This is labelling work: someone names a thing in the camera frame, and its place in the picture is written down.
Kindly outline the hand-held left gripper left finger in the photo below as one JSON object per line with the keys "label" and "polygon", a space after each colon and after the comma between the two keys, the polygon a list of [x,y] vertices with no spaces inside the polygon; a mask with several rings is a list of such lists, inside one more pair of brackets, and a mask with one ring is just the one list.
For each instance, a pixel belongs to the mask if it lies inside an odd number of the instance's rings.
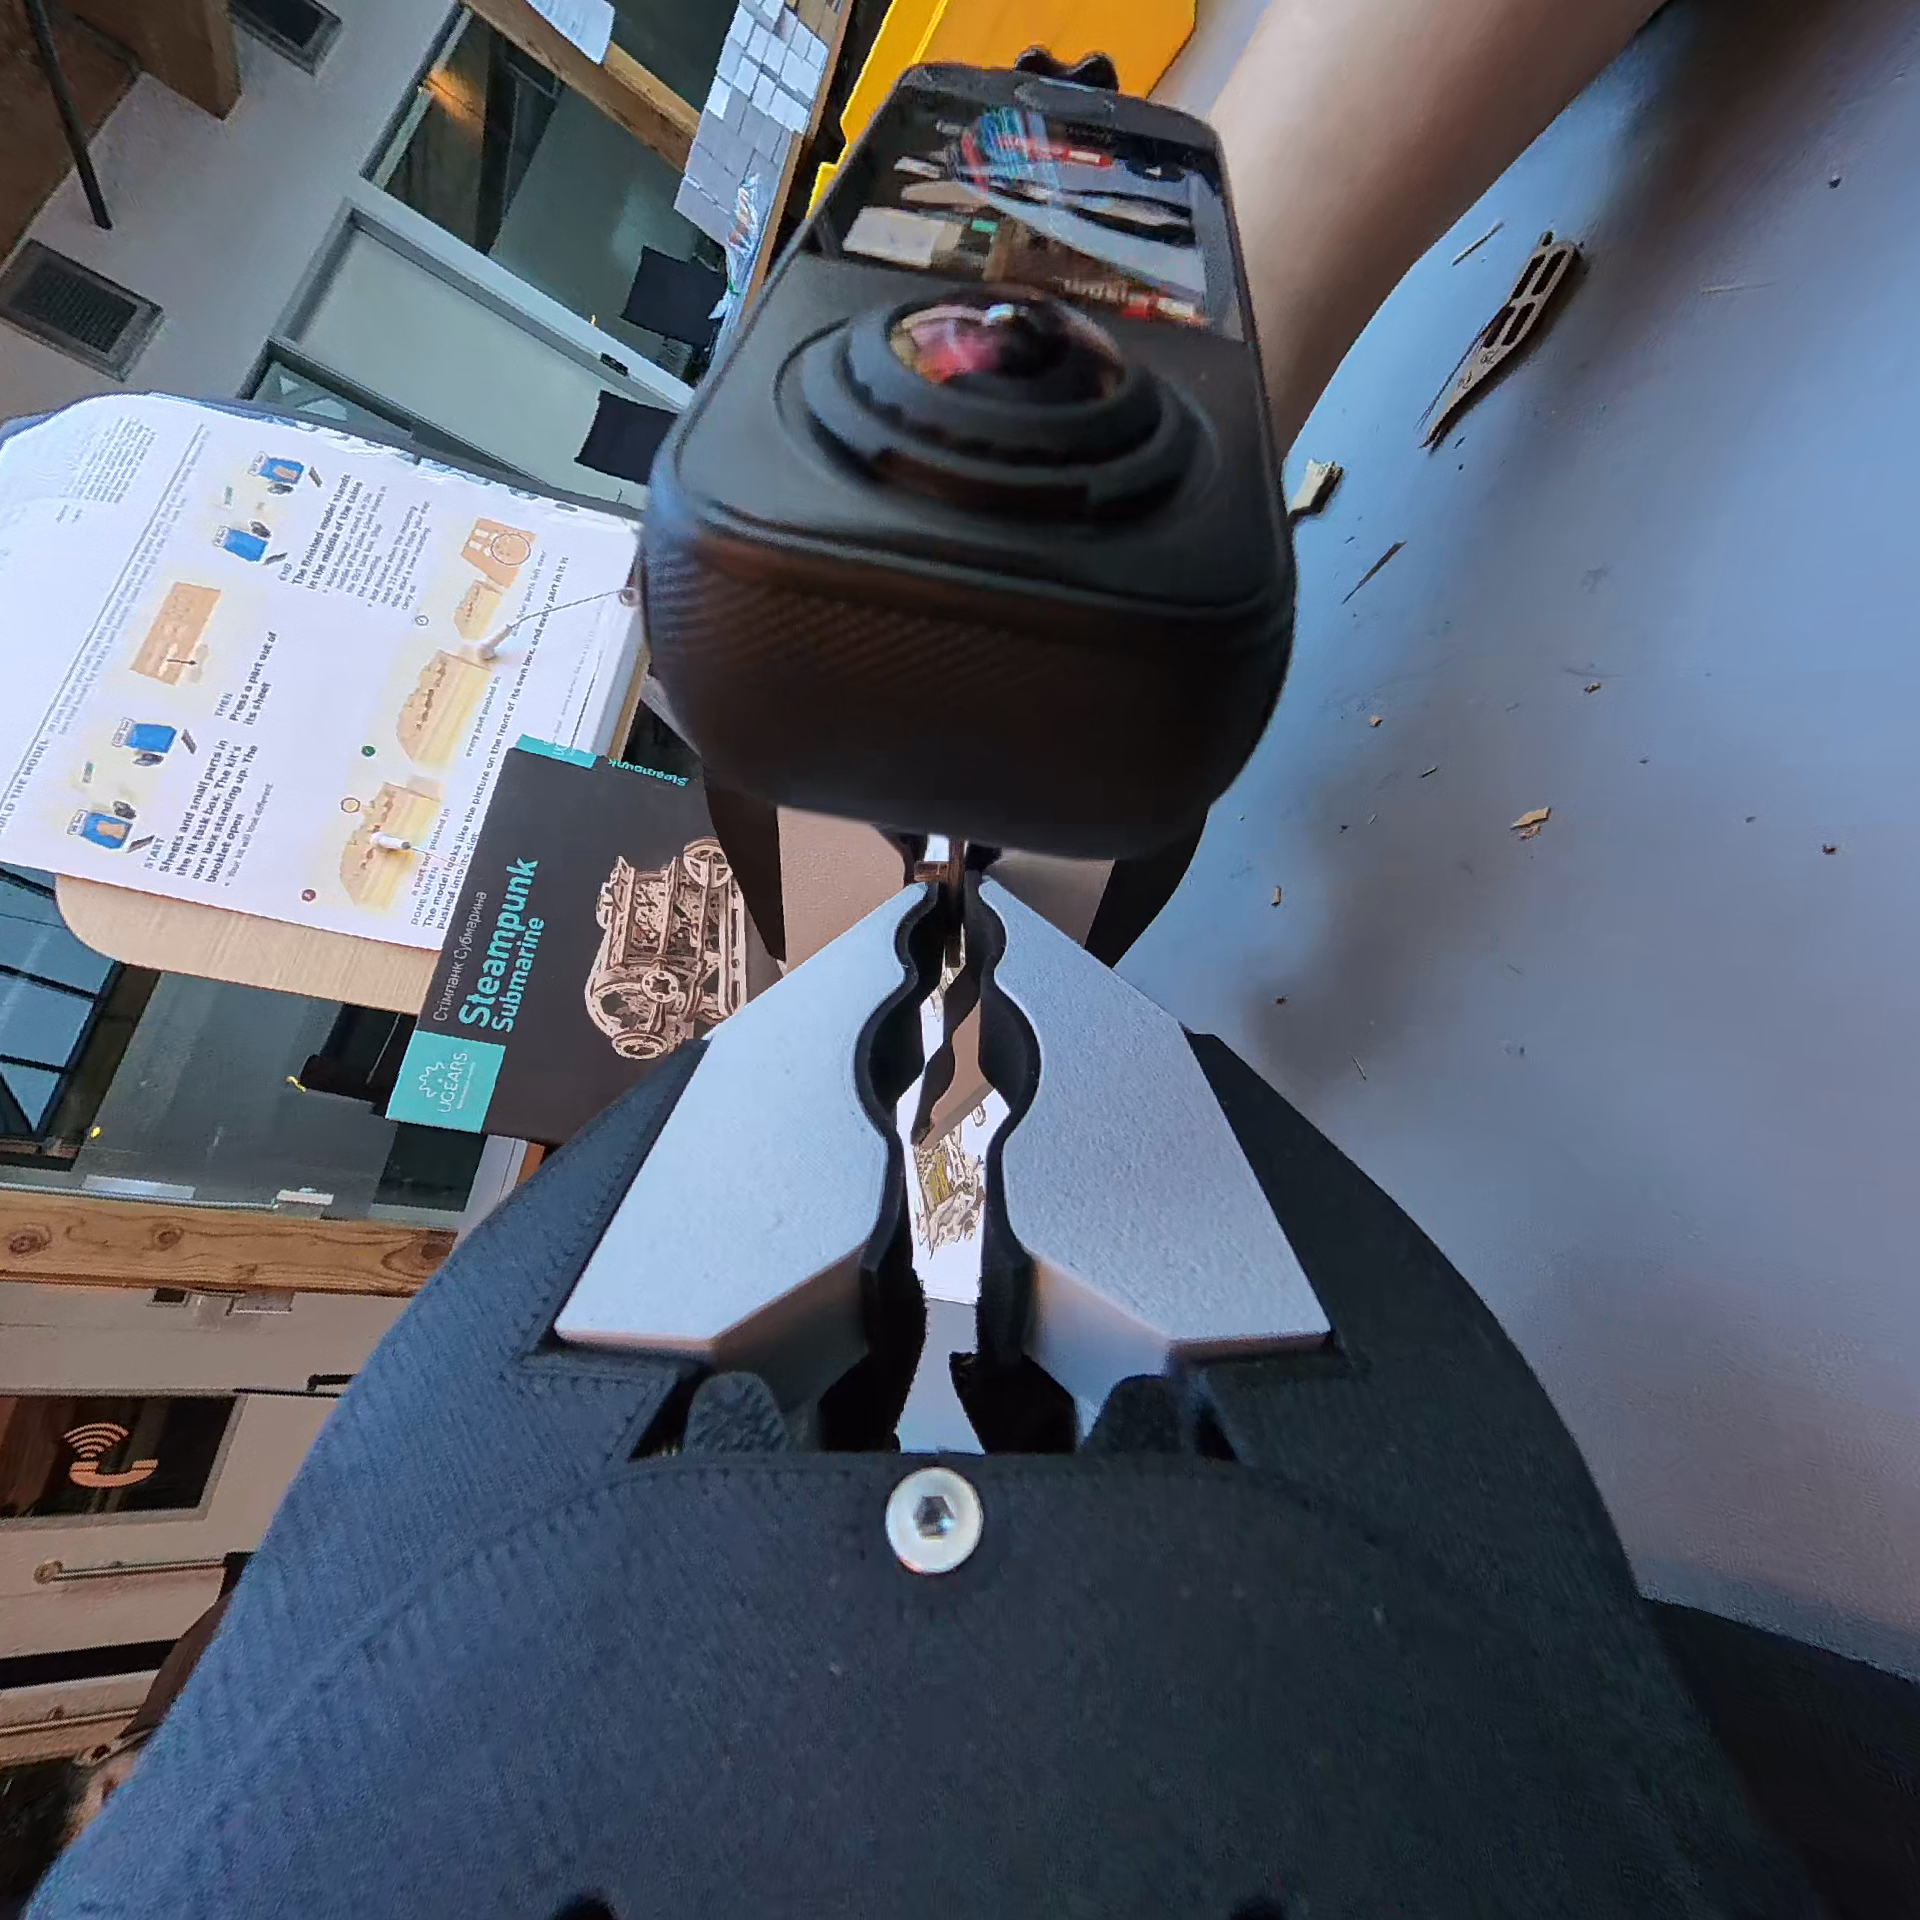
{"label": "hand-held left gripper left finger", "polygon": [[893,1439],[926,1319],[898,1106],[938,981],[942,890],[918,878],[719,1022],[556,1342],[753,1370],[824,1439]]}

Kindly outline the white instruction booklet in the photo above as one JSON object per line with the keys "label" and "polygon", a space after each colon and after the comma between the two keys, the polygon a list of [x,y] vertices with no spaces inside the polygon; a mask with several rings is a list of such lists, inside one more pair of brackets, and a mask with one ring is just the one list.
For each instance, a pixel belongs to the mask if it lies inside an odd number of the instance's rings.
{"label": "white instruction booklet", "polygon": [[979,1303],[979,1232],[985,1172],[1005,1098],[994,1093],[950,1138],[915,1146],[918,1084],[898,1098],[898,1134],[906,1150],[906,1220],[915,1237],[915,1272],[926,1303]]}

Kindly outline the person's right forearm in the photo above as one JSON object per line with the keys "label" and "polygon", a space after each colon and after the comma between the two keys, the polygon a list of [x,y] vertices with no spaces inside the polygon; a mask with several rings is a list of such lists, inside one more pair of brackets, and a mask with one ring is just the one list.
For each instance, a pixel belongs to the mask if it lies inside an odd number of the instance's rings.
{"label": "person's right forearm", "polygon": [[1221,138],[1272,448],[1412,262],[1646,30],[1653,0],[1286,0]]}

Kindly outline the slotted flat wooden part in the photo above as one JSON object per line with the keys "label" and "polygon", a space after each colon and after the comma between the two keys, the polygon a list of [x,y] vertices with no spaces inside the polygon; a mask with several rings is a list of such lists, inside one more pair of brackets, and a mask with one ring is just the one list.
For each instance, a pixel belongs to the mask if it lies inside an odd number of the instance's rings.
{"label": "slotted flat wooden part", "polygon": [[1571,290],[1585,262],[1585,246],[1559,233],[1542,233],[1532,253],[1524,258],[1512,291],[1495,309],[1495,318],[1471,336],[1467,355],[1452,371],[1447,390],[1430,406],[1425,448],[1437,448],[1453,419],[1464,419],[1477,397],[1528,347],[1528,342],[1548,322],[1553,305]]}

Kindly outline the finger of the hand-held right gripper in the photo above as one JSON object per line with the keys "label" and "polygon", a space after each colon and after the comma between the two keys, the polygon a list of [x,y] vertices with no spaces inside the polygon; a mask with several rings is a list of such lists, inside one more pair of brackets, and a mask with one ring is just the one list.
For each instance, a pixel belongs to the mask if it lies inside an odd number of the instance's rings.
{"label": "finger of the hand-held right gripper", "polygon": [[915,1146],[938,1146],[994,1097],[979,1064],[979,966],[970,958],[950,966],[933,1001],[942,1004],[942,1039],[918,1077]]}

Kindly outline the wooden beam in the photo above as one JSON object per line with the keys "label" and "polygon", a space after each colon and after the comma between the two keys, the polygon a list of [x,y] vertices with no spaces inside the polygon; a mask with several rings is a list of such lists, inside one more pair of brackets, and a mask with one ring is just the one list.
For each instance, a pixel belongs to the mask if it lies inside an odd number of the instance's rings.
{"label": "wooden beam", "polygon": [[672,172],[686,172],[698,132],[698,108],[632,51],[608,43],[602,55],[591,55],[548,14],[540,14],[540,4],[528,0],[460,0],[460,9],[490,23],[494,35],[510,39],[548,74],[556,74],[576,95],[636,132]]}
{"label": "wooden beam", "polygon": [[452,1246],[398,1220],[0,1189],[0,1278],[35,1286],[411,1297]]}

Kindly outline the large white instruction sheet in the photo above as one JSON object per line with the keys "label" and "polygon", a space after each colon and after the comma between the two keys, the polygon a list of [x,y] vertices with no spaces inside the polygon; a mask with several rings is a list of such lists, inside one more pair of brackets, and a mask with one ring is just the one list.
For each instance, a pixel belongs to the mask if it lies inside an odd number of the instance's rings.
{"label": "large white instruction sheet", "polygon": [[9,424],[5,859],[437,952],[506,756],[618,703],[638,543],[307,419]]}

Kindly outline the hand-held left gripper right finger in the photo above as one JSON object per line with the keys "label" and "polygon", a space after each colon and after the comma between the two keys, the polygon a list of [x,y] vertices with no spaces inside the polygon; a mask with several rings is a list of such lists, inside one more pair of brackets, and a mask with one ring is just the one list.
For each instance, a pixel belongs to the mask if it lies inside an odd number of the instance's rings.
{"label": "hand-held left gripper right finger", "polygon": [[985,1449],[1070,1449],[1122,1382],[1333,1342],[1331,1310],[1173,1015],[994,875],[965,878],[985,1150],[974,1352]]}

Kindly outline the yellow plastic bin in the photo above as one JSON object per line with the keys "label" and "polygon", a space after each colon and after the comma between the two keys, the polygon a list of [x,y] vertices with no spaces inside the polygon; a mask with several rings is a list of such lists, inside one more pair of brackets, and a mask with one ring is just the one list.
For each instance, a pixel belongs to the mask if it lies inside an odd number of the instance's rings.
{"label": "yellow plastic bin", "polygon": [[912,63],[1009,69],[1044,48],[1063,63],[1111,55],[1120,89],[1150,98],[1196,30],[1196,0],[898,0],[851,89],[873,110]]}

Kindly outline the grey wall vent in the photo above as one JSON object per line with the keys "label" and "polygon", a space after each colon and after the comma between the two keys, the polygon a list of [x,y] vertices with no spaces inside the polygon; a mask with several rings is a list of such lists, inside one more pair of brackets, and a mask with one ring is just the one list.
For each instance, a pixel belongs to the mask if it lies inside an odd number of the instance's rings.
{"label": "grey wall vent", "polygon": [[0,318],[20,336],[126,378],[160,333],[160,300],[28,239],[0,271]]}

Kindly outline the black product box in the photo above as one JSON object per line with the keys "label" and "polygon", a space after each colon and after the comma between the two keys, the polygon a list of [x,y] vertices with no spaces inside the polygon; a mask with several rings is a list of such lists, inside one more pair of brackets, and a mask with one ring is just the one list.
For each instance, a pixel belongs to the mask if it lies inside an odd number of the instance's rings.
{"label": "black product box", "polygon": [[506,752],[389,1115],[556,1146],[779,982],[703,775],[522,737]]}

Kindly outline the grey desk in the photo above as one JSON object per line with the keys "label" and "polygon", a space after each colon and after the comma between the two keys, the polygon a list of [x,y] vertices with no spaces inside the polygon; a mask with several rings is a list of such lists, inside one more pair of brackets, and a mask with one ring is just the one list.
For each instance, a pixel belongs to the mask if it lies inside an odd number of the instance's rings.
{"label": "grey desk", "polygon": [[[1646,1591],[1917,1672],[1917,4],[1665,4],[1382,300],[1125,958],[1467,1272]],[[1585,262],[1425,448],[1524,258]]]}

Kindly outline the black padded mat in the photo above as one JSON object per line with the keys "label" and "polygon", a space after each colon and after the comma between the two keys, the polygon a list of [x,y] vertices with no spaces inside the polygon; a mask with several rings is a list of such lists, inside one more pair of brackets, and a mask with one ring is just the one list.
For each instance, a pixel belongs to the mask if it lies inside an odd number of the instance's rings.
{"label": "black padded mat", "polygon": [[1751,1620],[1646,1597],[1751,1808],[1828,1915],[1920,1909],[1920,1688]]}

